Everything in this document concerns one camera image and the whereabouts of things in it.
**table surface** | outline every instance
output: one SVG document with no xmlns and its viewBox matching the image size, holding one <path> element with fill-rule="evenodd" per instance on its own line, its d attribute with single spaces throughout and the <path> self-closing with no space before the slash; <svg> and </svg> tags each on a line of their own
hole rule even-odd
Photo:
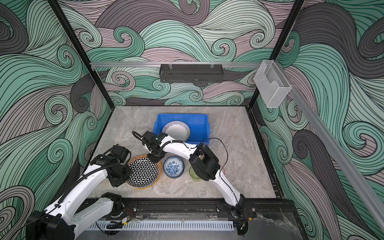
<svg viewBox="0 0 384 240">
<path fill-rule="evenodd" d="M 225 176 L 246 198 L 275 198 L 264 160 L 260 153 L 251 123 L 244 107 L 201 107 L 201 106 L 119 106 L 114 110 L 109 123 L 96 147 L 93 157 L 103 153 L 113 144 L 119 144 L 132 152 L 132 158 L 147 154 L 141 141 L 132 131 L 143 134 L 152 131 L 157 115 L 160 113 L 207 114 L 210 123 L 210 137 L 220 138 L 228 150 Z M 217 139 L 211 139 L 210 149 L 223 165 L 227 155 Z M 165 161 L 172 154 L 166 154 Z M 176 179 L 163 172 L 160 179 L 147 189 L 134 189 L 128 184 L 112 187 L 108 179 L 103 180 L 89 195 L 100 197 L 106 192 L 122 197 L 205 197 L 222 198 L 220 192 L 210 182 L 193 179 L 189 175 L 190 163 L 183 159 L 184 172 Z"/>
</svg>

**blue bin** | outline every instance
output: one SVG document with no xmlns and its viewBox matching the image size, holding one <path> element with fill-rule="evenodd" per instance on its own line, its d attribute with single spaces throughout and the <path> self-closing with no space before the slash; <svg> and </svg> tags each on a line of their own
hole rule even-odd
<svg viewBox="0 0 384 240">
<path fill-rule="evenodd" d="M 182 121 L 189 126 L 191 135 L 186 141 L 187 143 L 200 144 L 209 138 L 211 130 L 206 114 L 159 114 L 153 127 L 153 133 L 158 135 L 163 127 L 172 121 Z"/>
</svg>

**blue and white bowl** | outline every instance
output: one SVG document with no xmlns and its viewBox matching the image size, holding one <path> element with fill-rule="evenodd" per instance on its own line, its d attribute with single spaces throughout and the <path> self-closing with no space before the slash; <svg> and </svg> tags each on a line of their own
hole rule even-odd
<svg viewBox="0 0 384 240">
<path fill-rule="evenodd" d="M 167 158 L 163 164 L 163 171 L 170 178 L 180 177 L 184 172 L 183 160 L 176 156 Z"/>
</svg>

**swirl patterned wallpaper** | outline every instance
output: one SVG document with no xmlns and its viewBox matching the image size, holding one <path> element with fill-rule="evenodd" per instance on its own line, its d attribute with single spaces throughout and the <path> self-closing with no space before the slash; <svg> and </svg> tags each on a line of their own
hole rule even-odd
<svg viewBox="0 0 384 240">
<path fill-rule="evenodd" d="M 279 57 L 356 167 L 384 200 L 384 1 L 305 6 Z M 256 119 L 309 239 L 384 239 L 375 220 L 294 99 L 257 99 Z"/>
<path fill-rule="evenodd" d="M 310 0 L 312 5 L 322 0 Z M 294 0 L 59 0 L 91 61 L 268 59 Z M 158 68 L 100 68 L 115 105 L 248 105 L 257 69 L 161 83 Z"/>
<path fill-rule="evenodd" d="M 47 1 L 1 0 L 1 239 L 79 177 L 110 111 Z"/>
</svg>

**white plate with striped rim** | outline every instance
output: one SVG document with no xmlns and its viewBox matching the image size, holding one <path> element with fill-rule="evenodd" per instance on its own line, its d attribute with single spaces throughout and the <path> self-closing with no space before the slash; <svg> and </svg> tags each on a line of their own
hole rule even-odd
<svg viewBox="0 0 384 240">
<path fill-rule="evenodd" d="M 182 121 L 172 121 L 167 123 L 163 127 L 162 132 L 180 141 L 188 140 L 189 136 L 191 135 L 191 130 L 189 129 L 189 126 Z"/>
</svg>

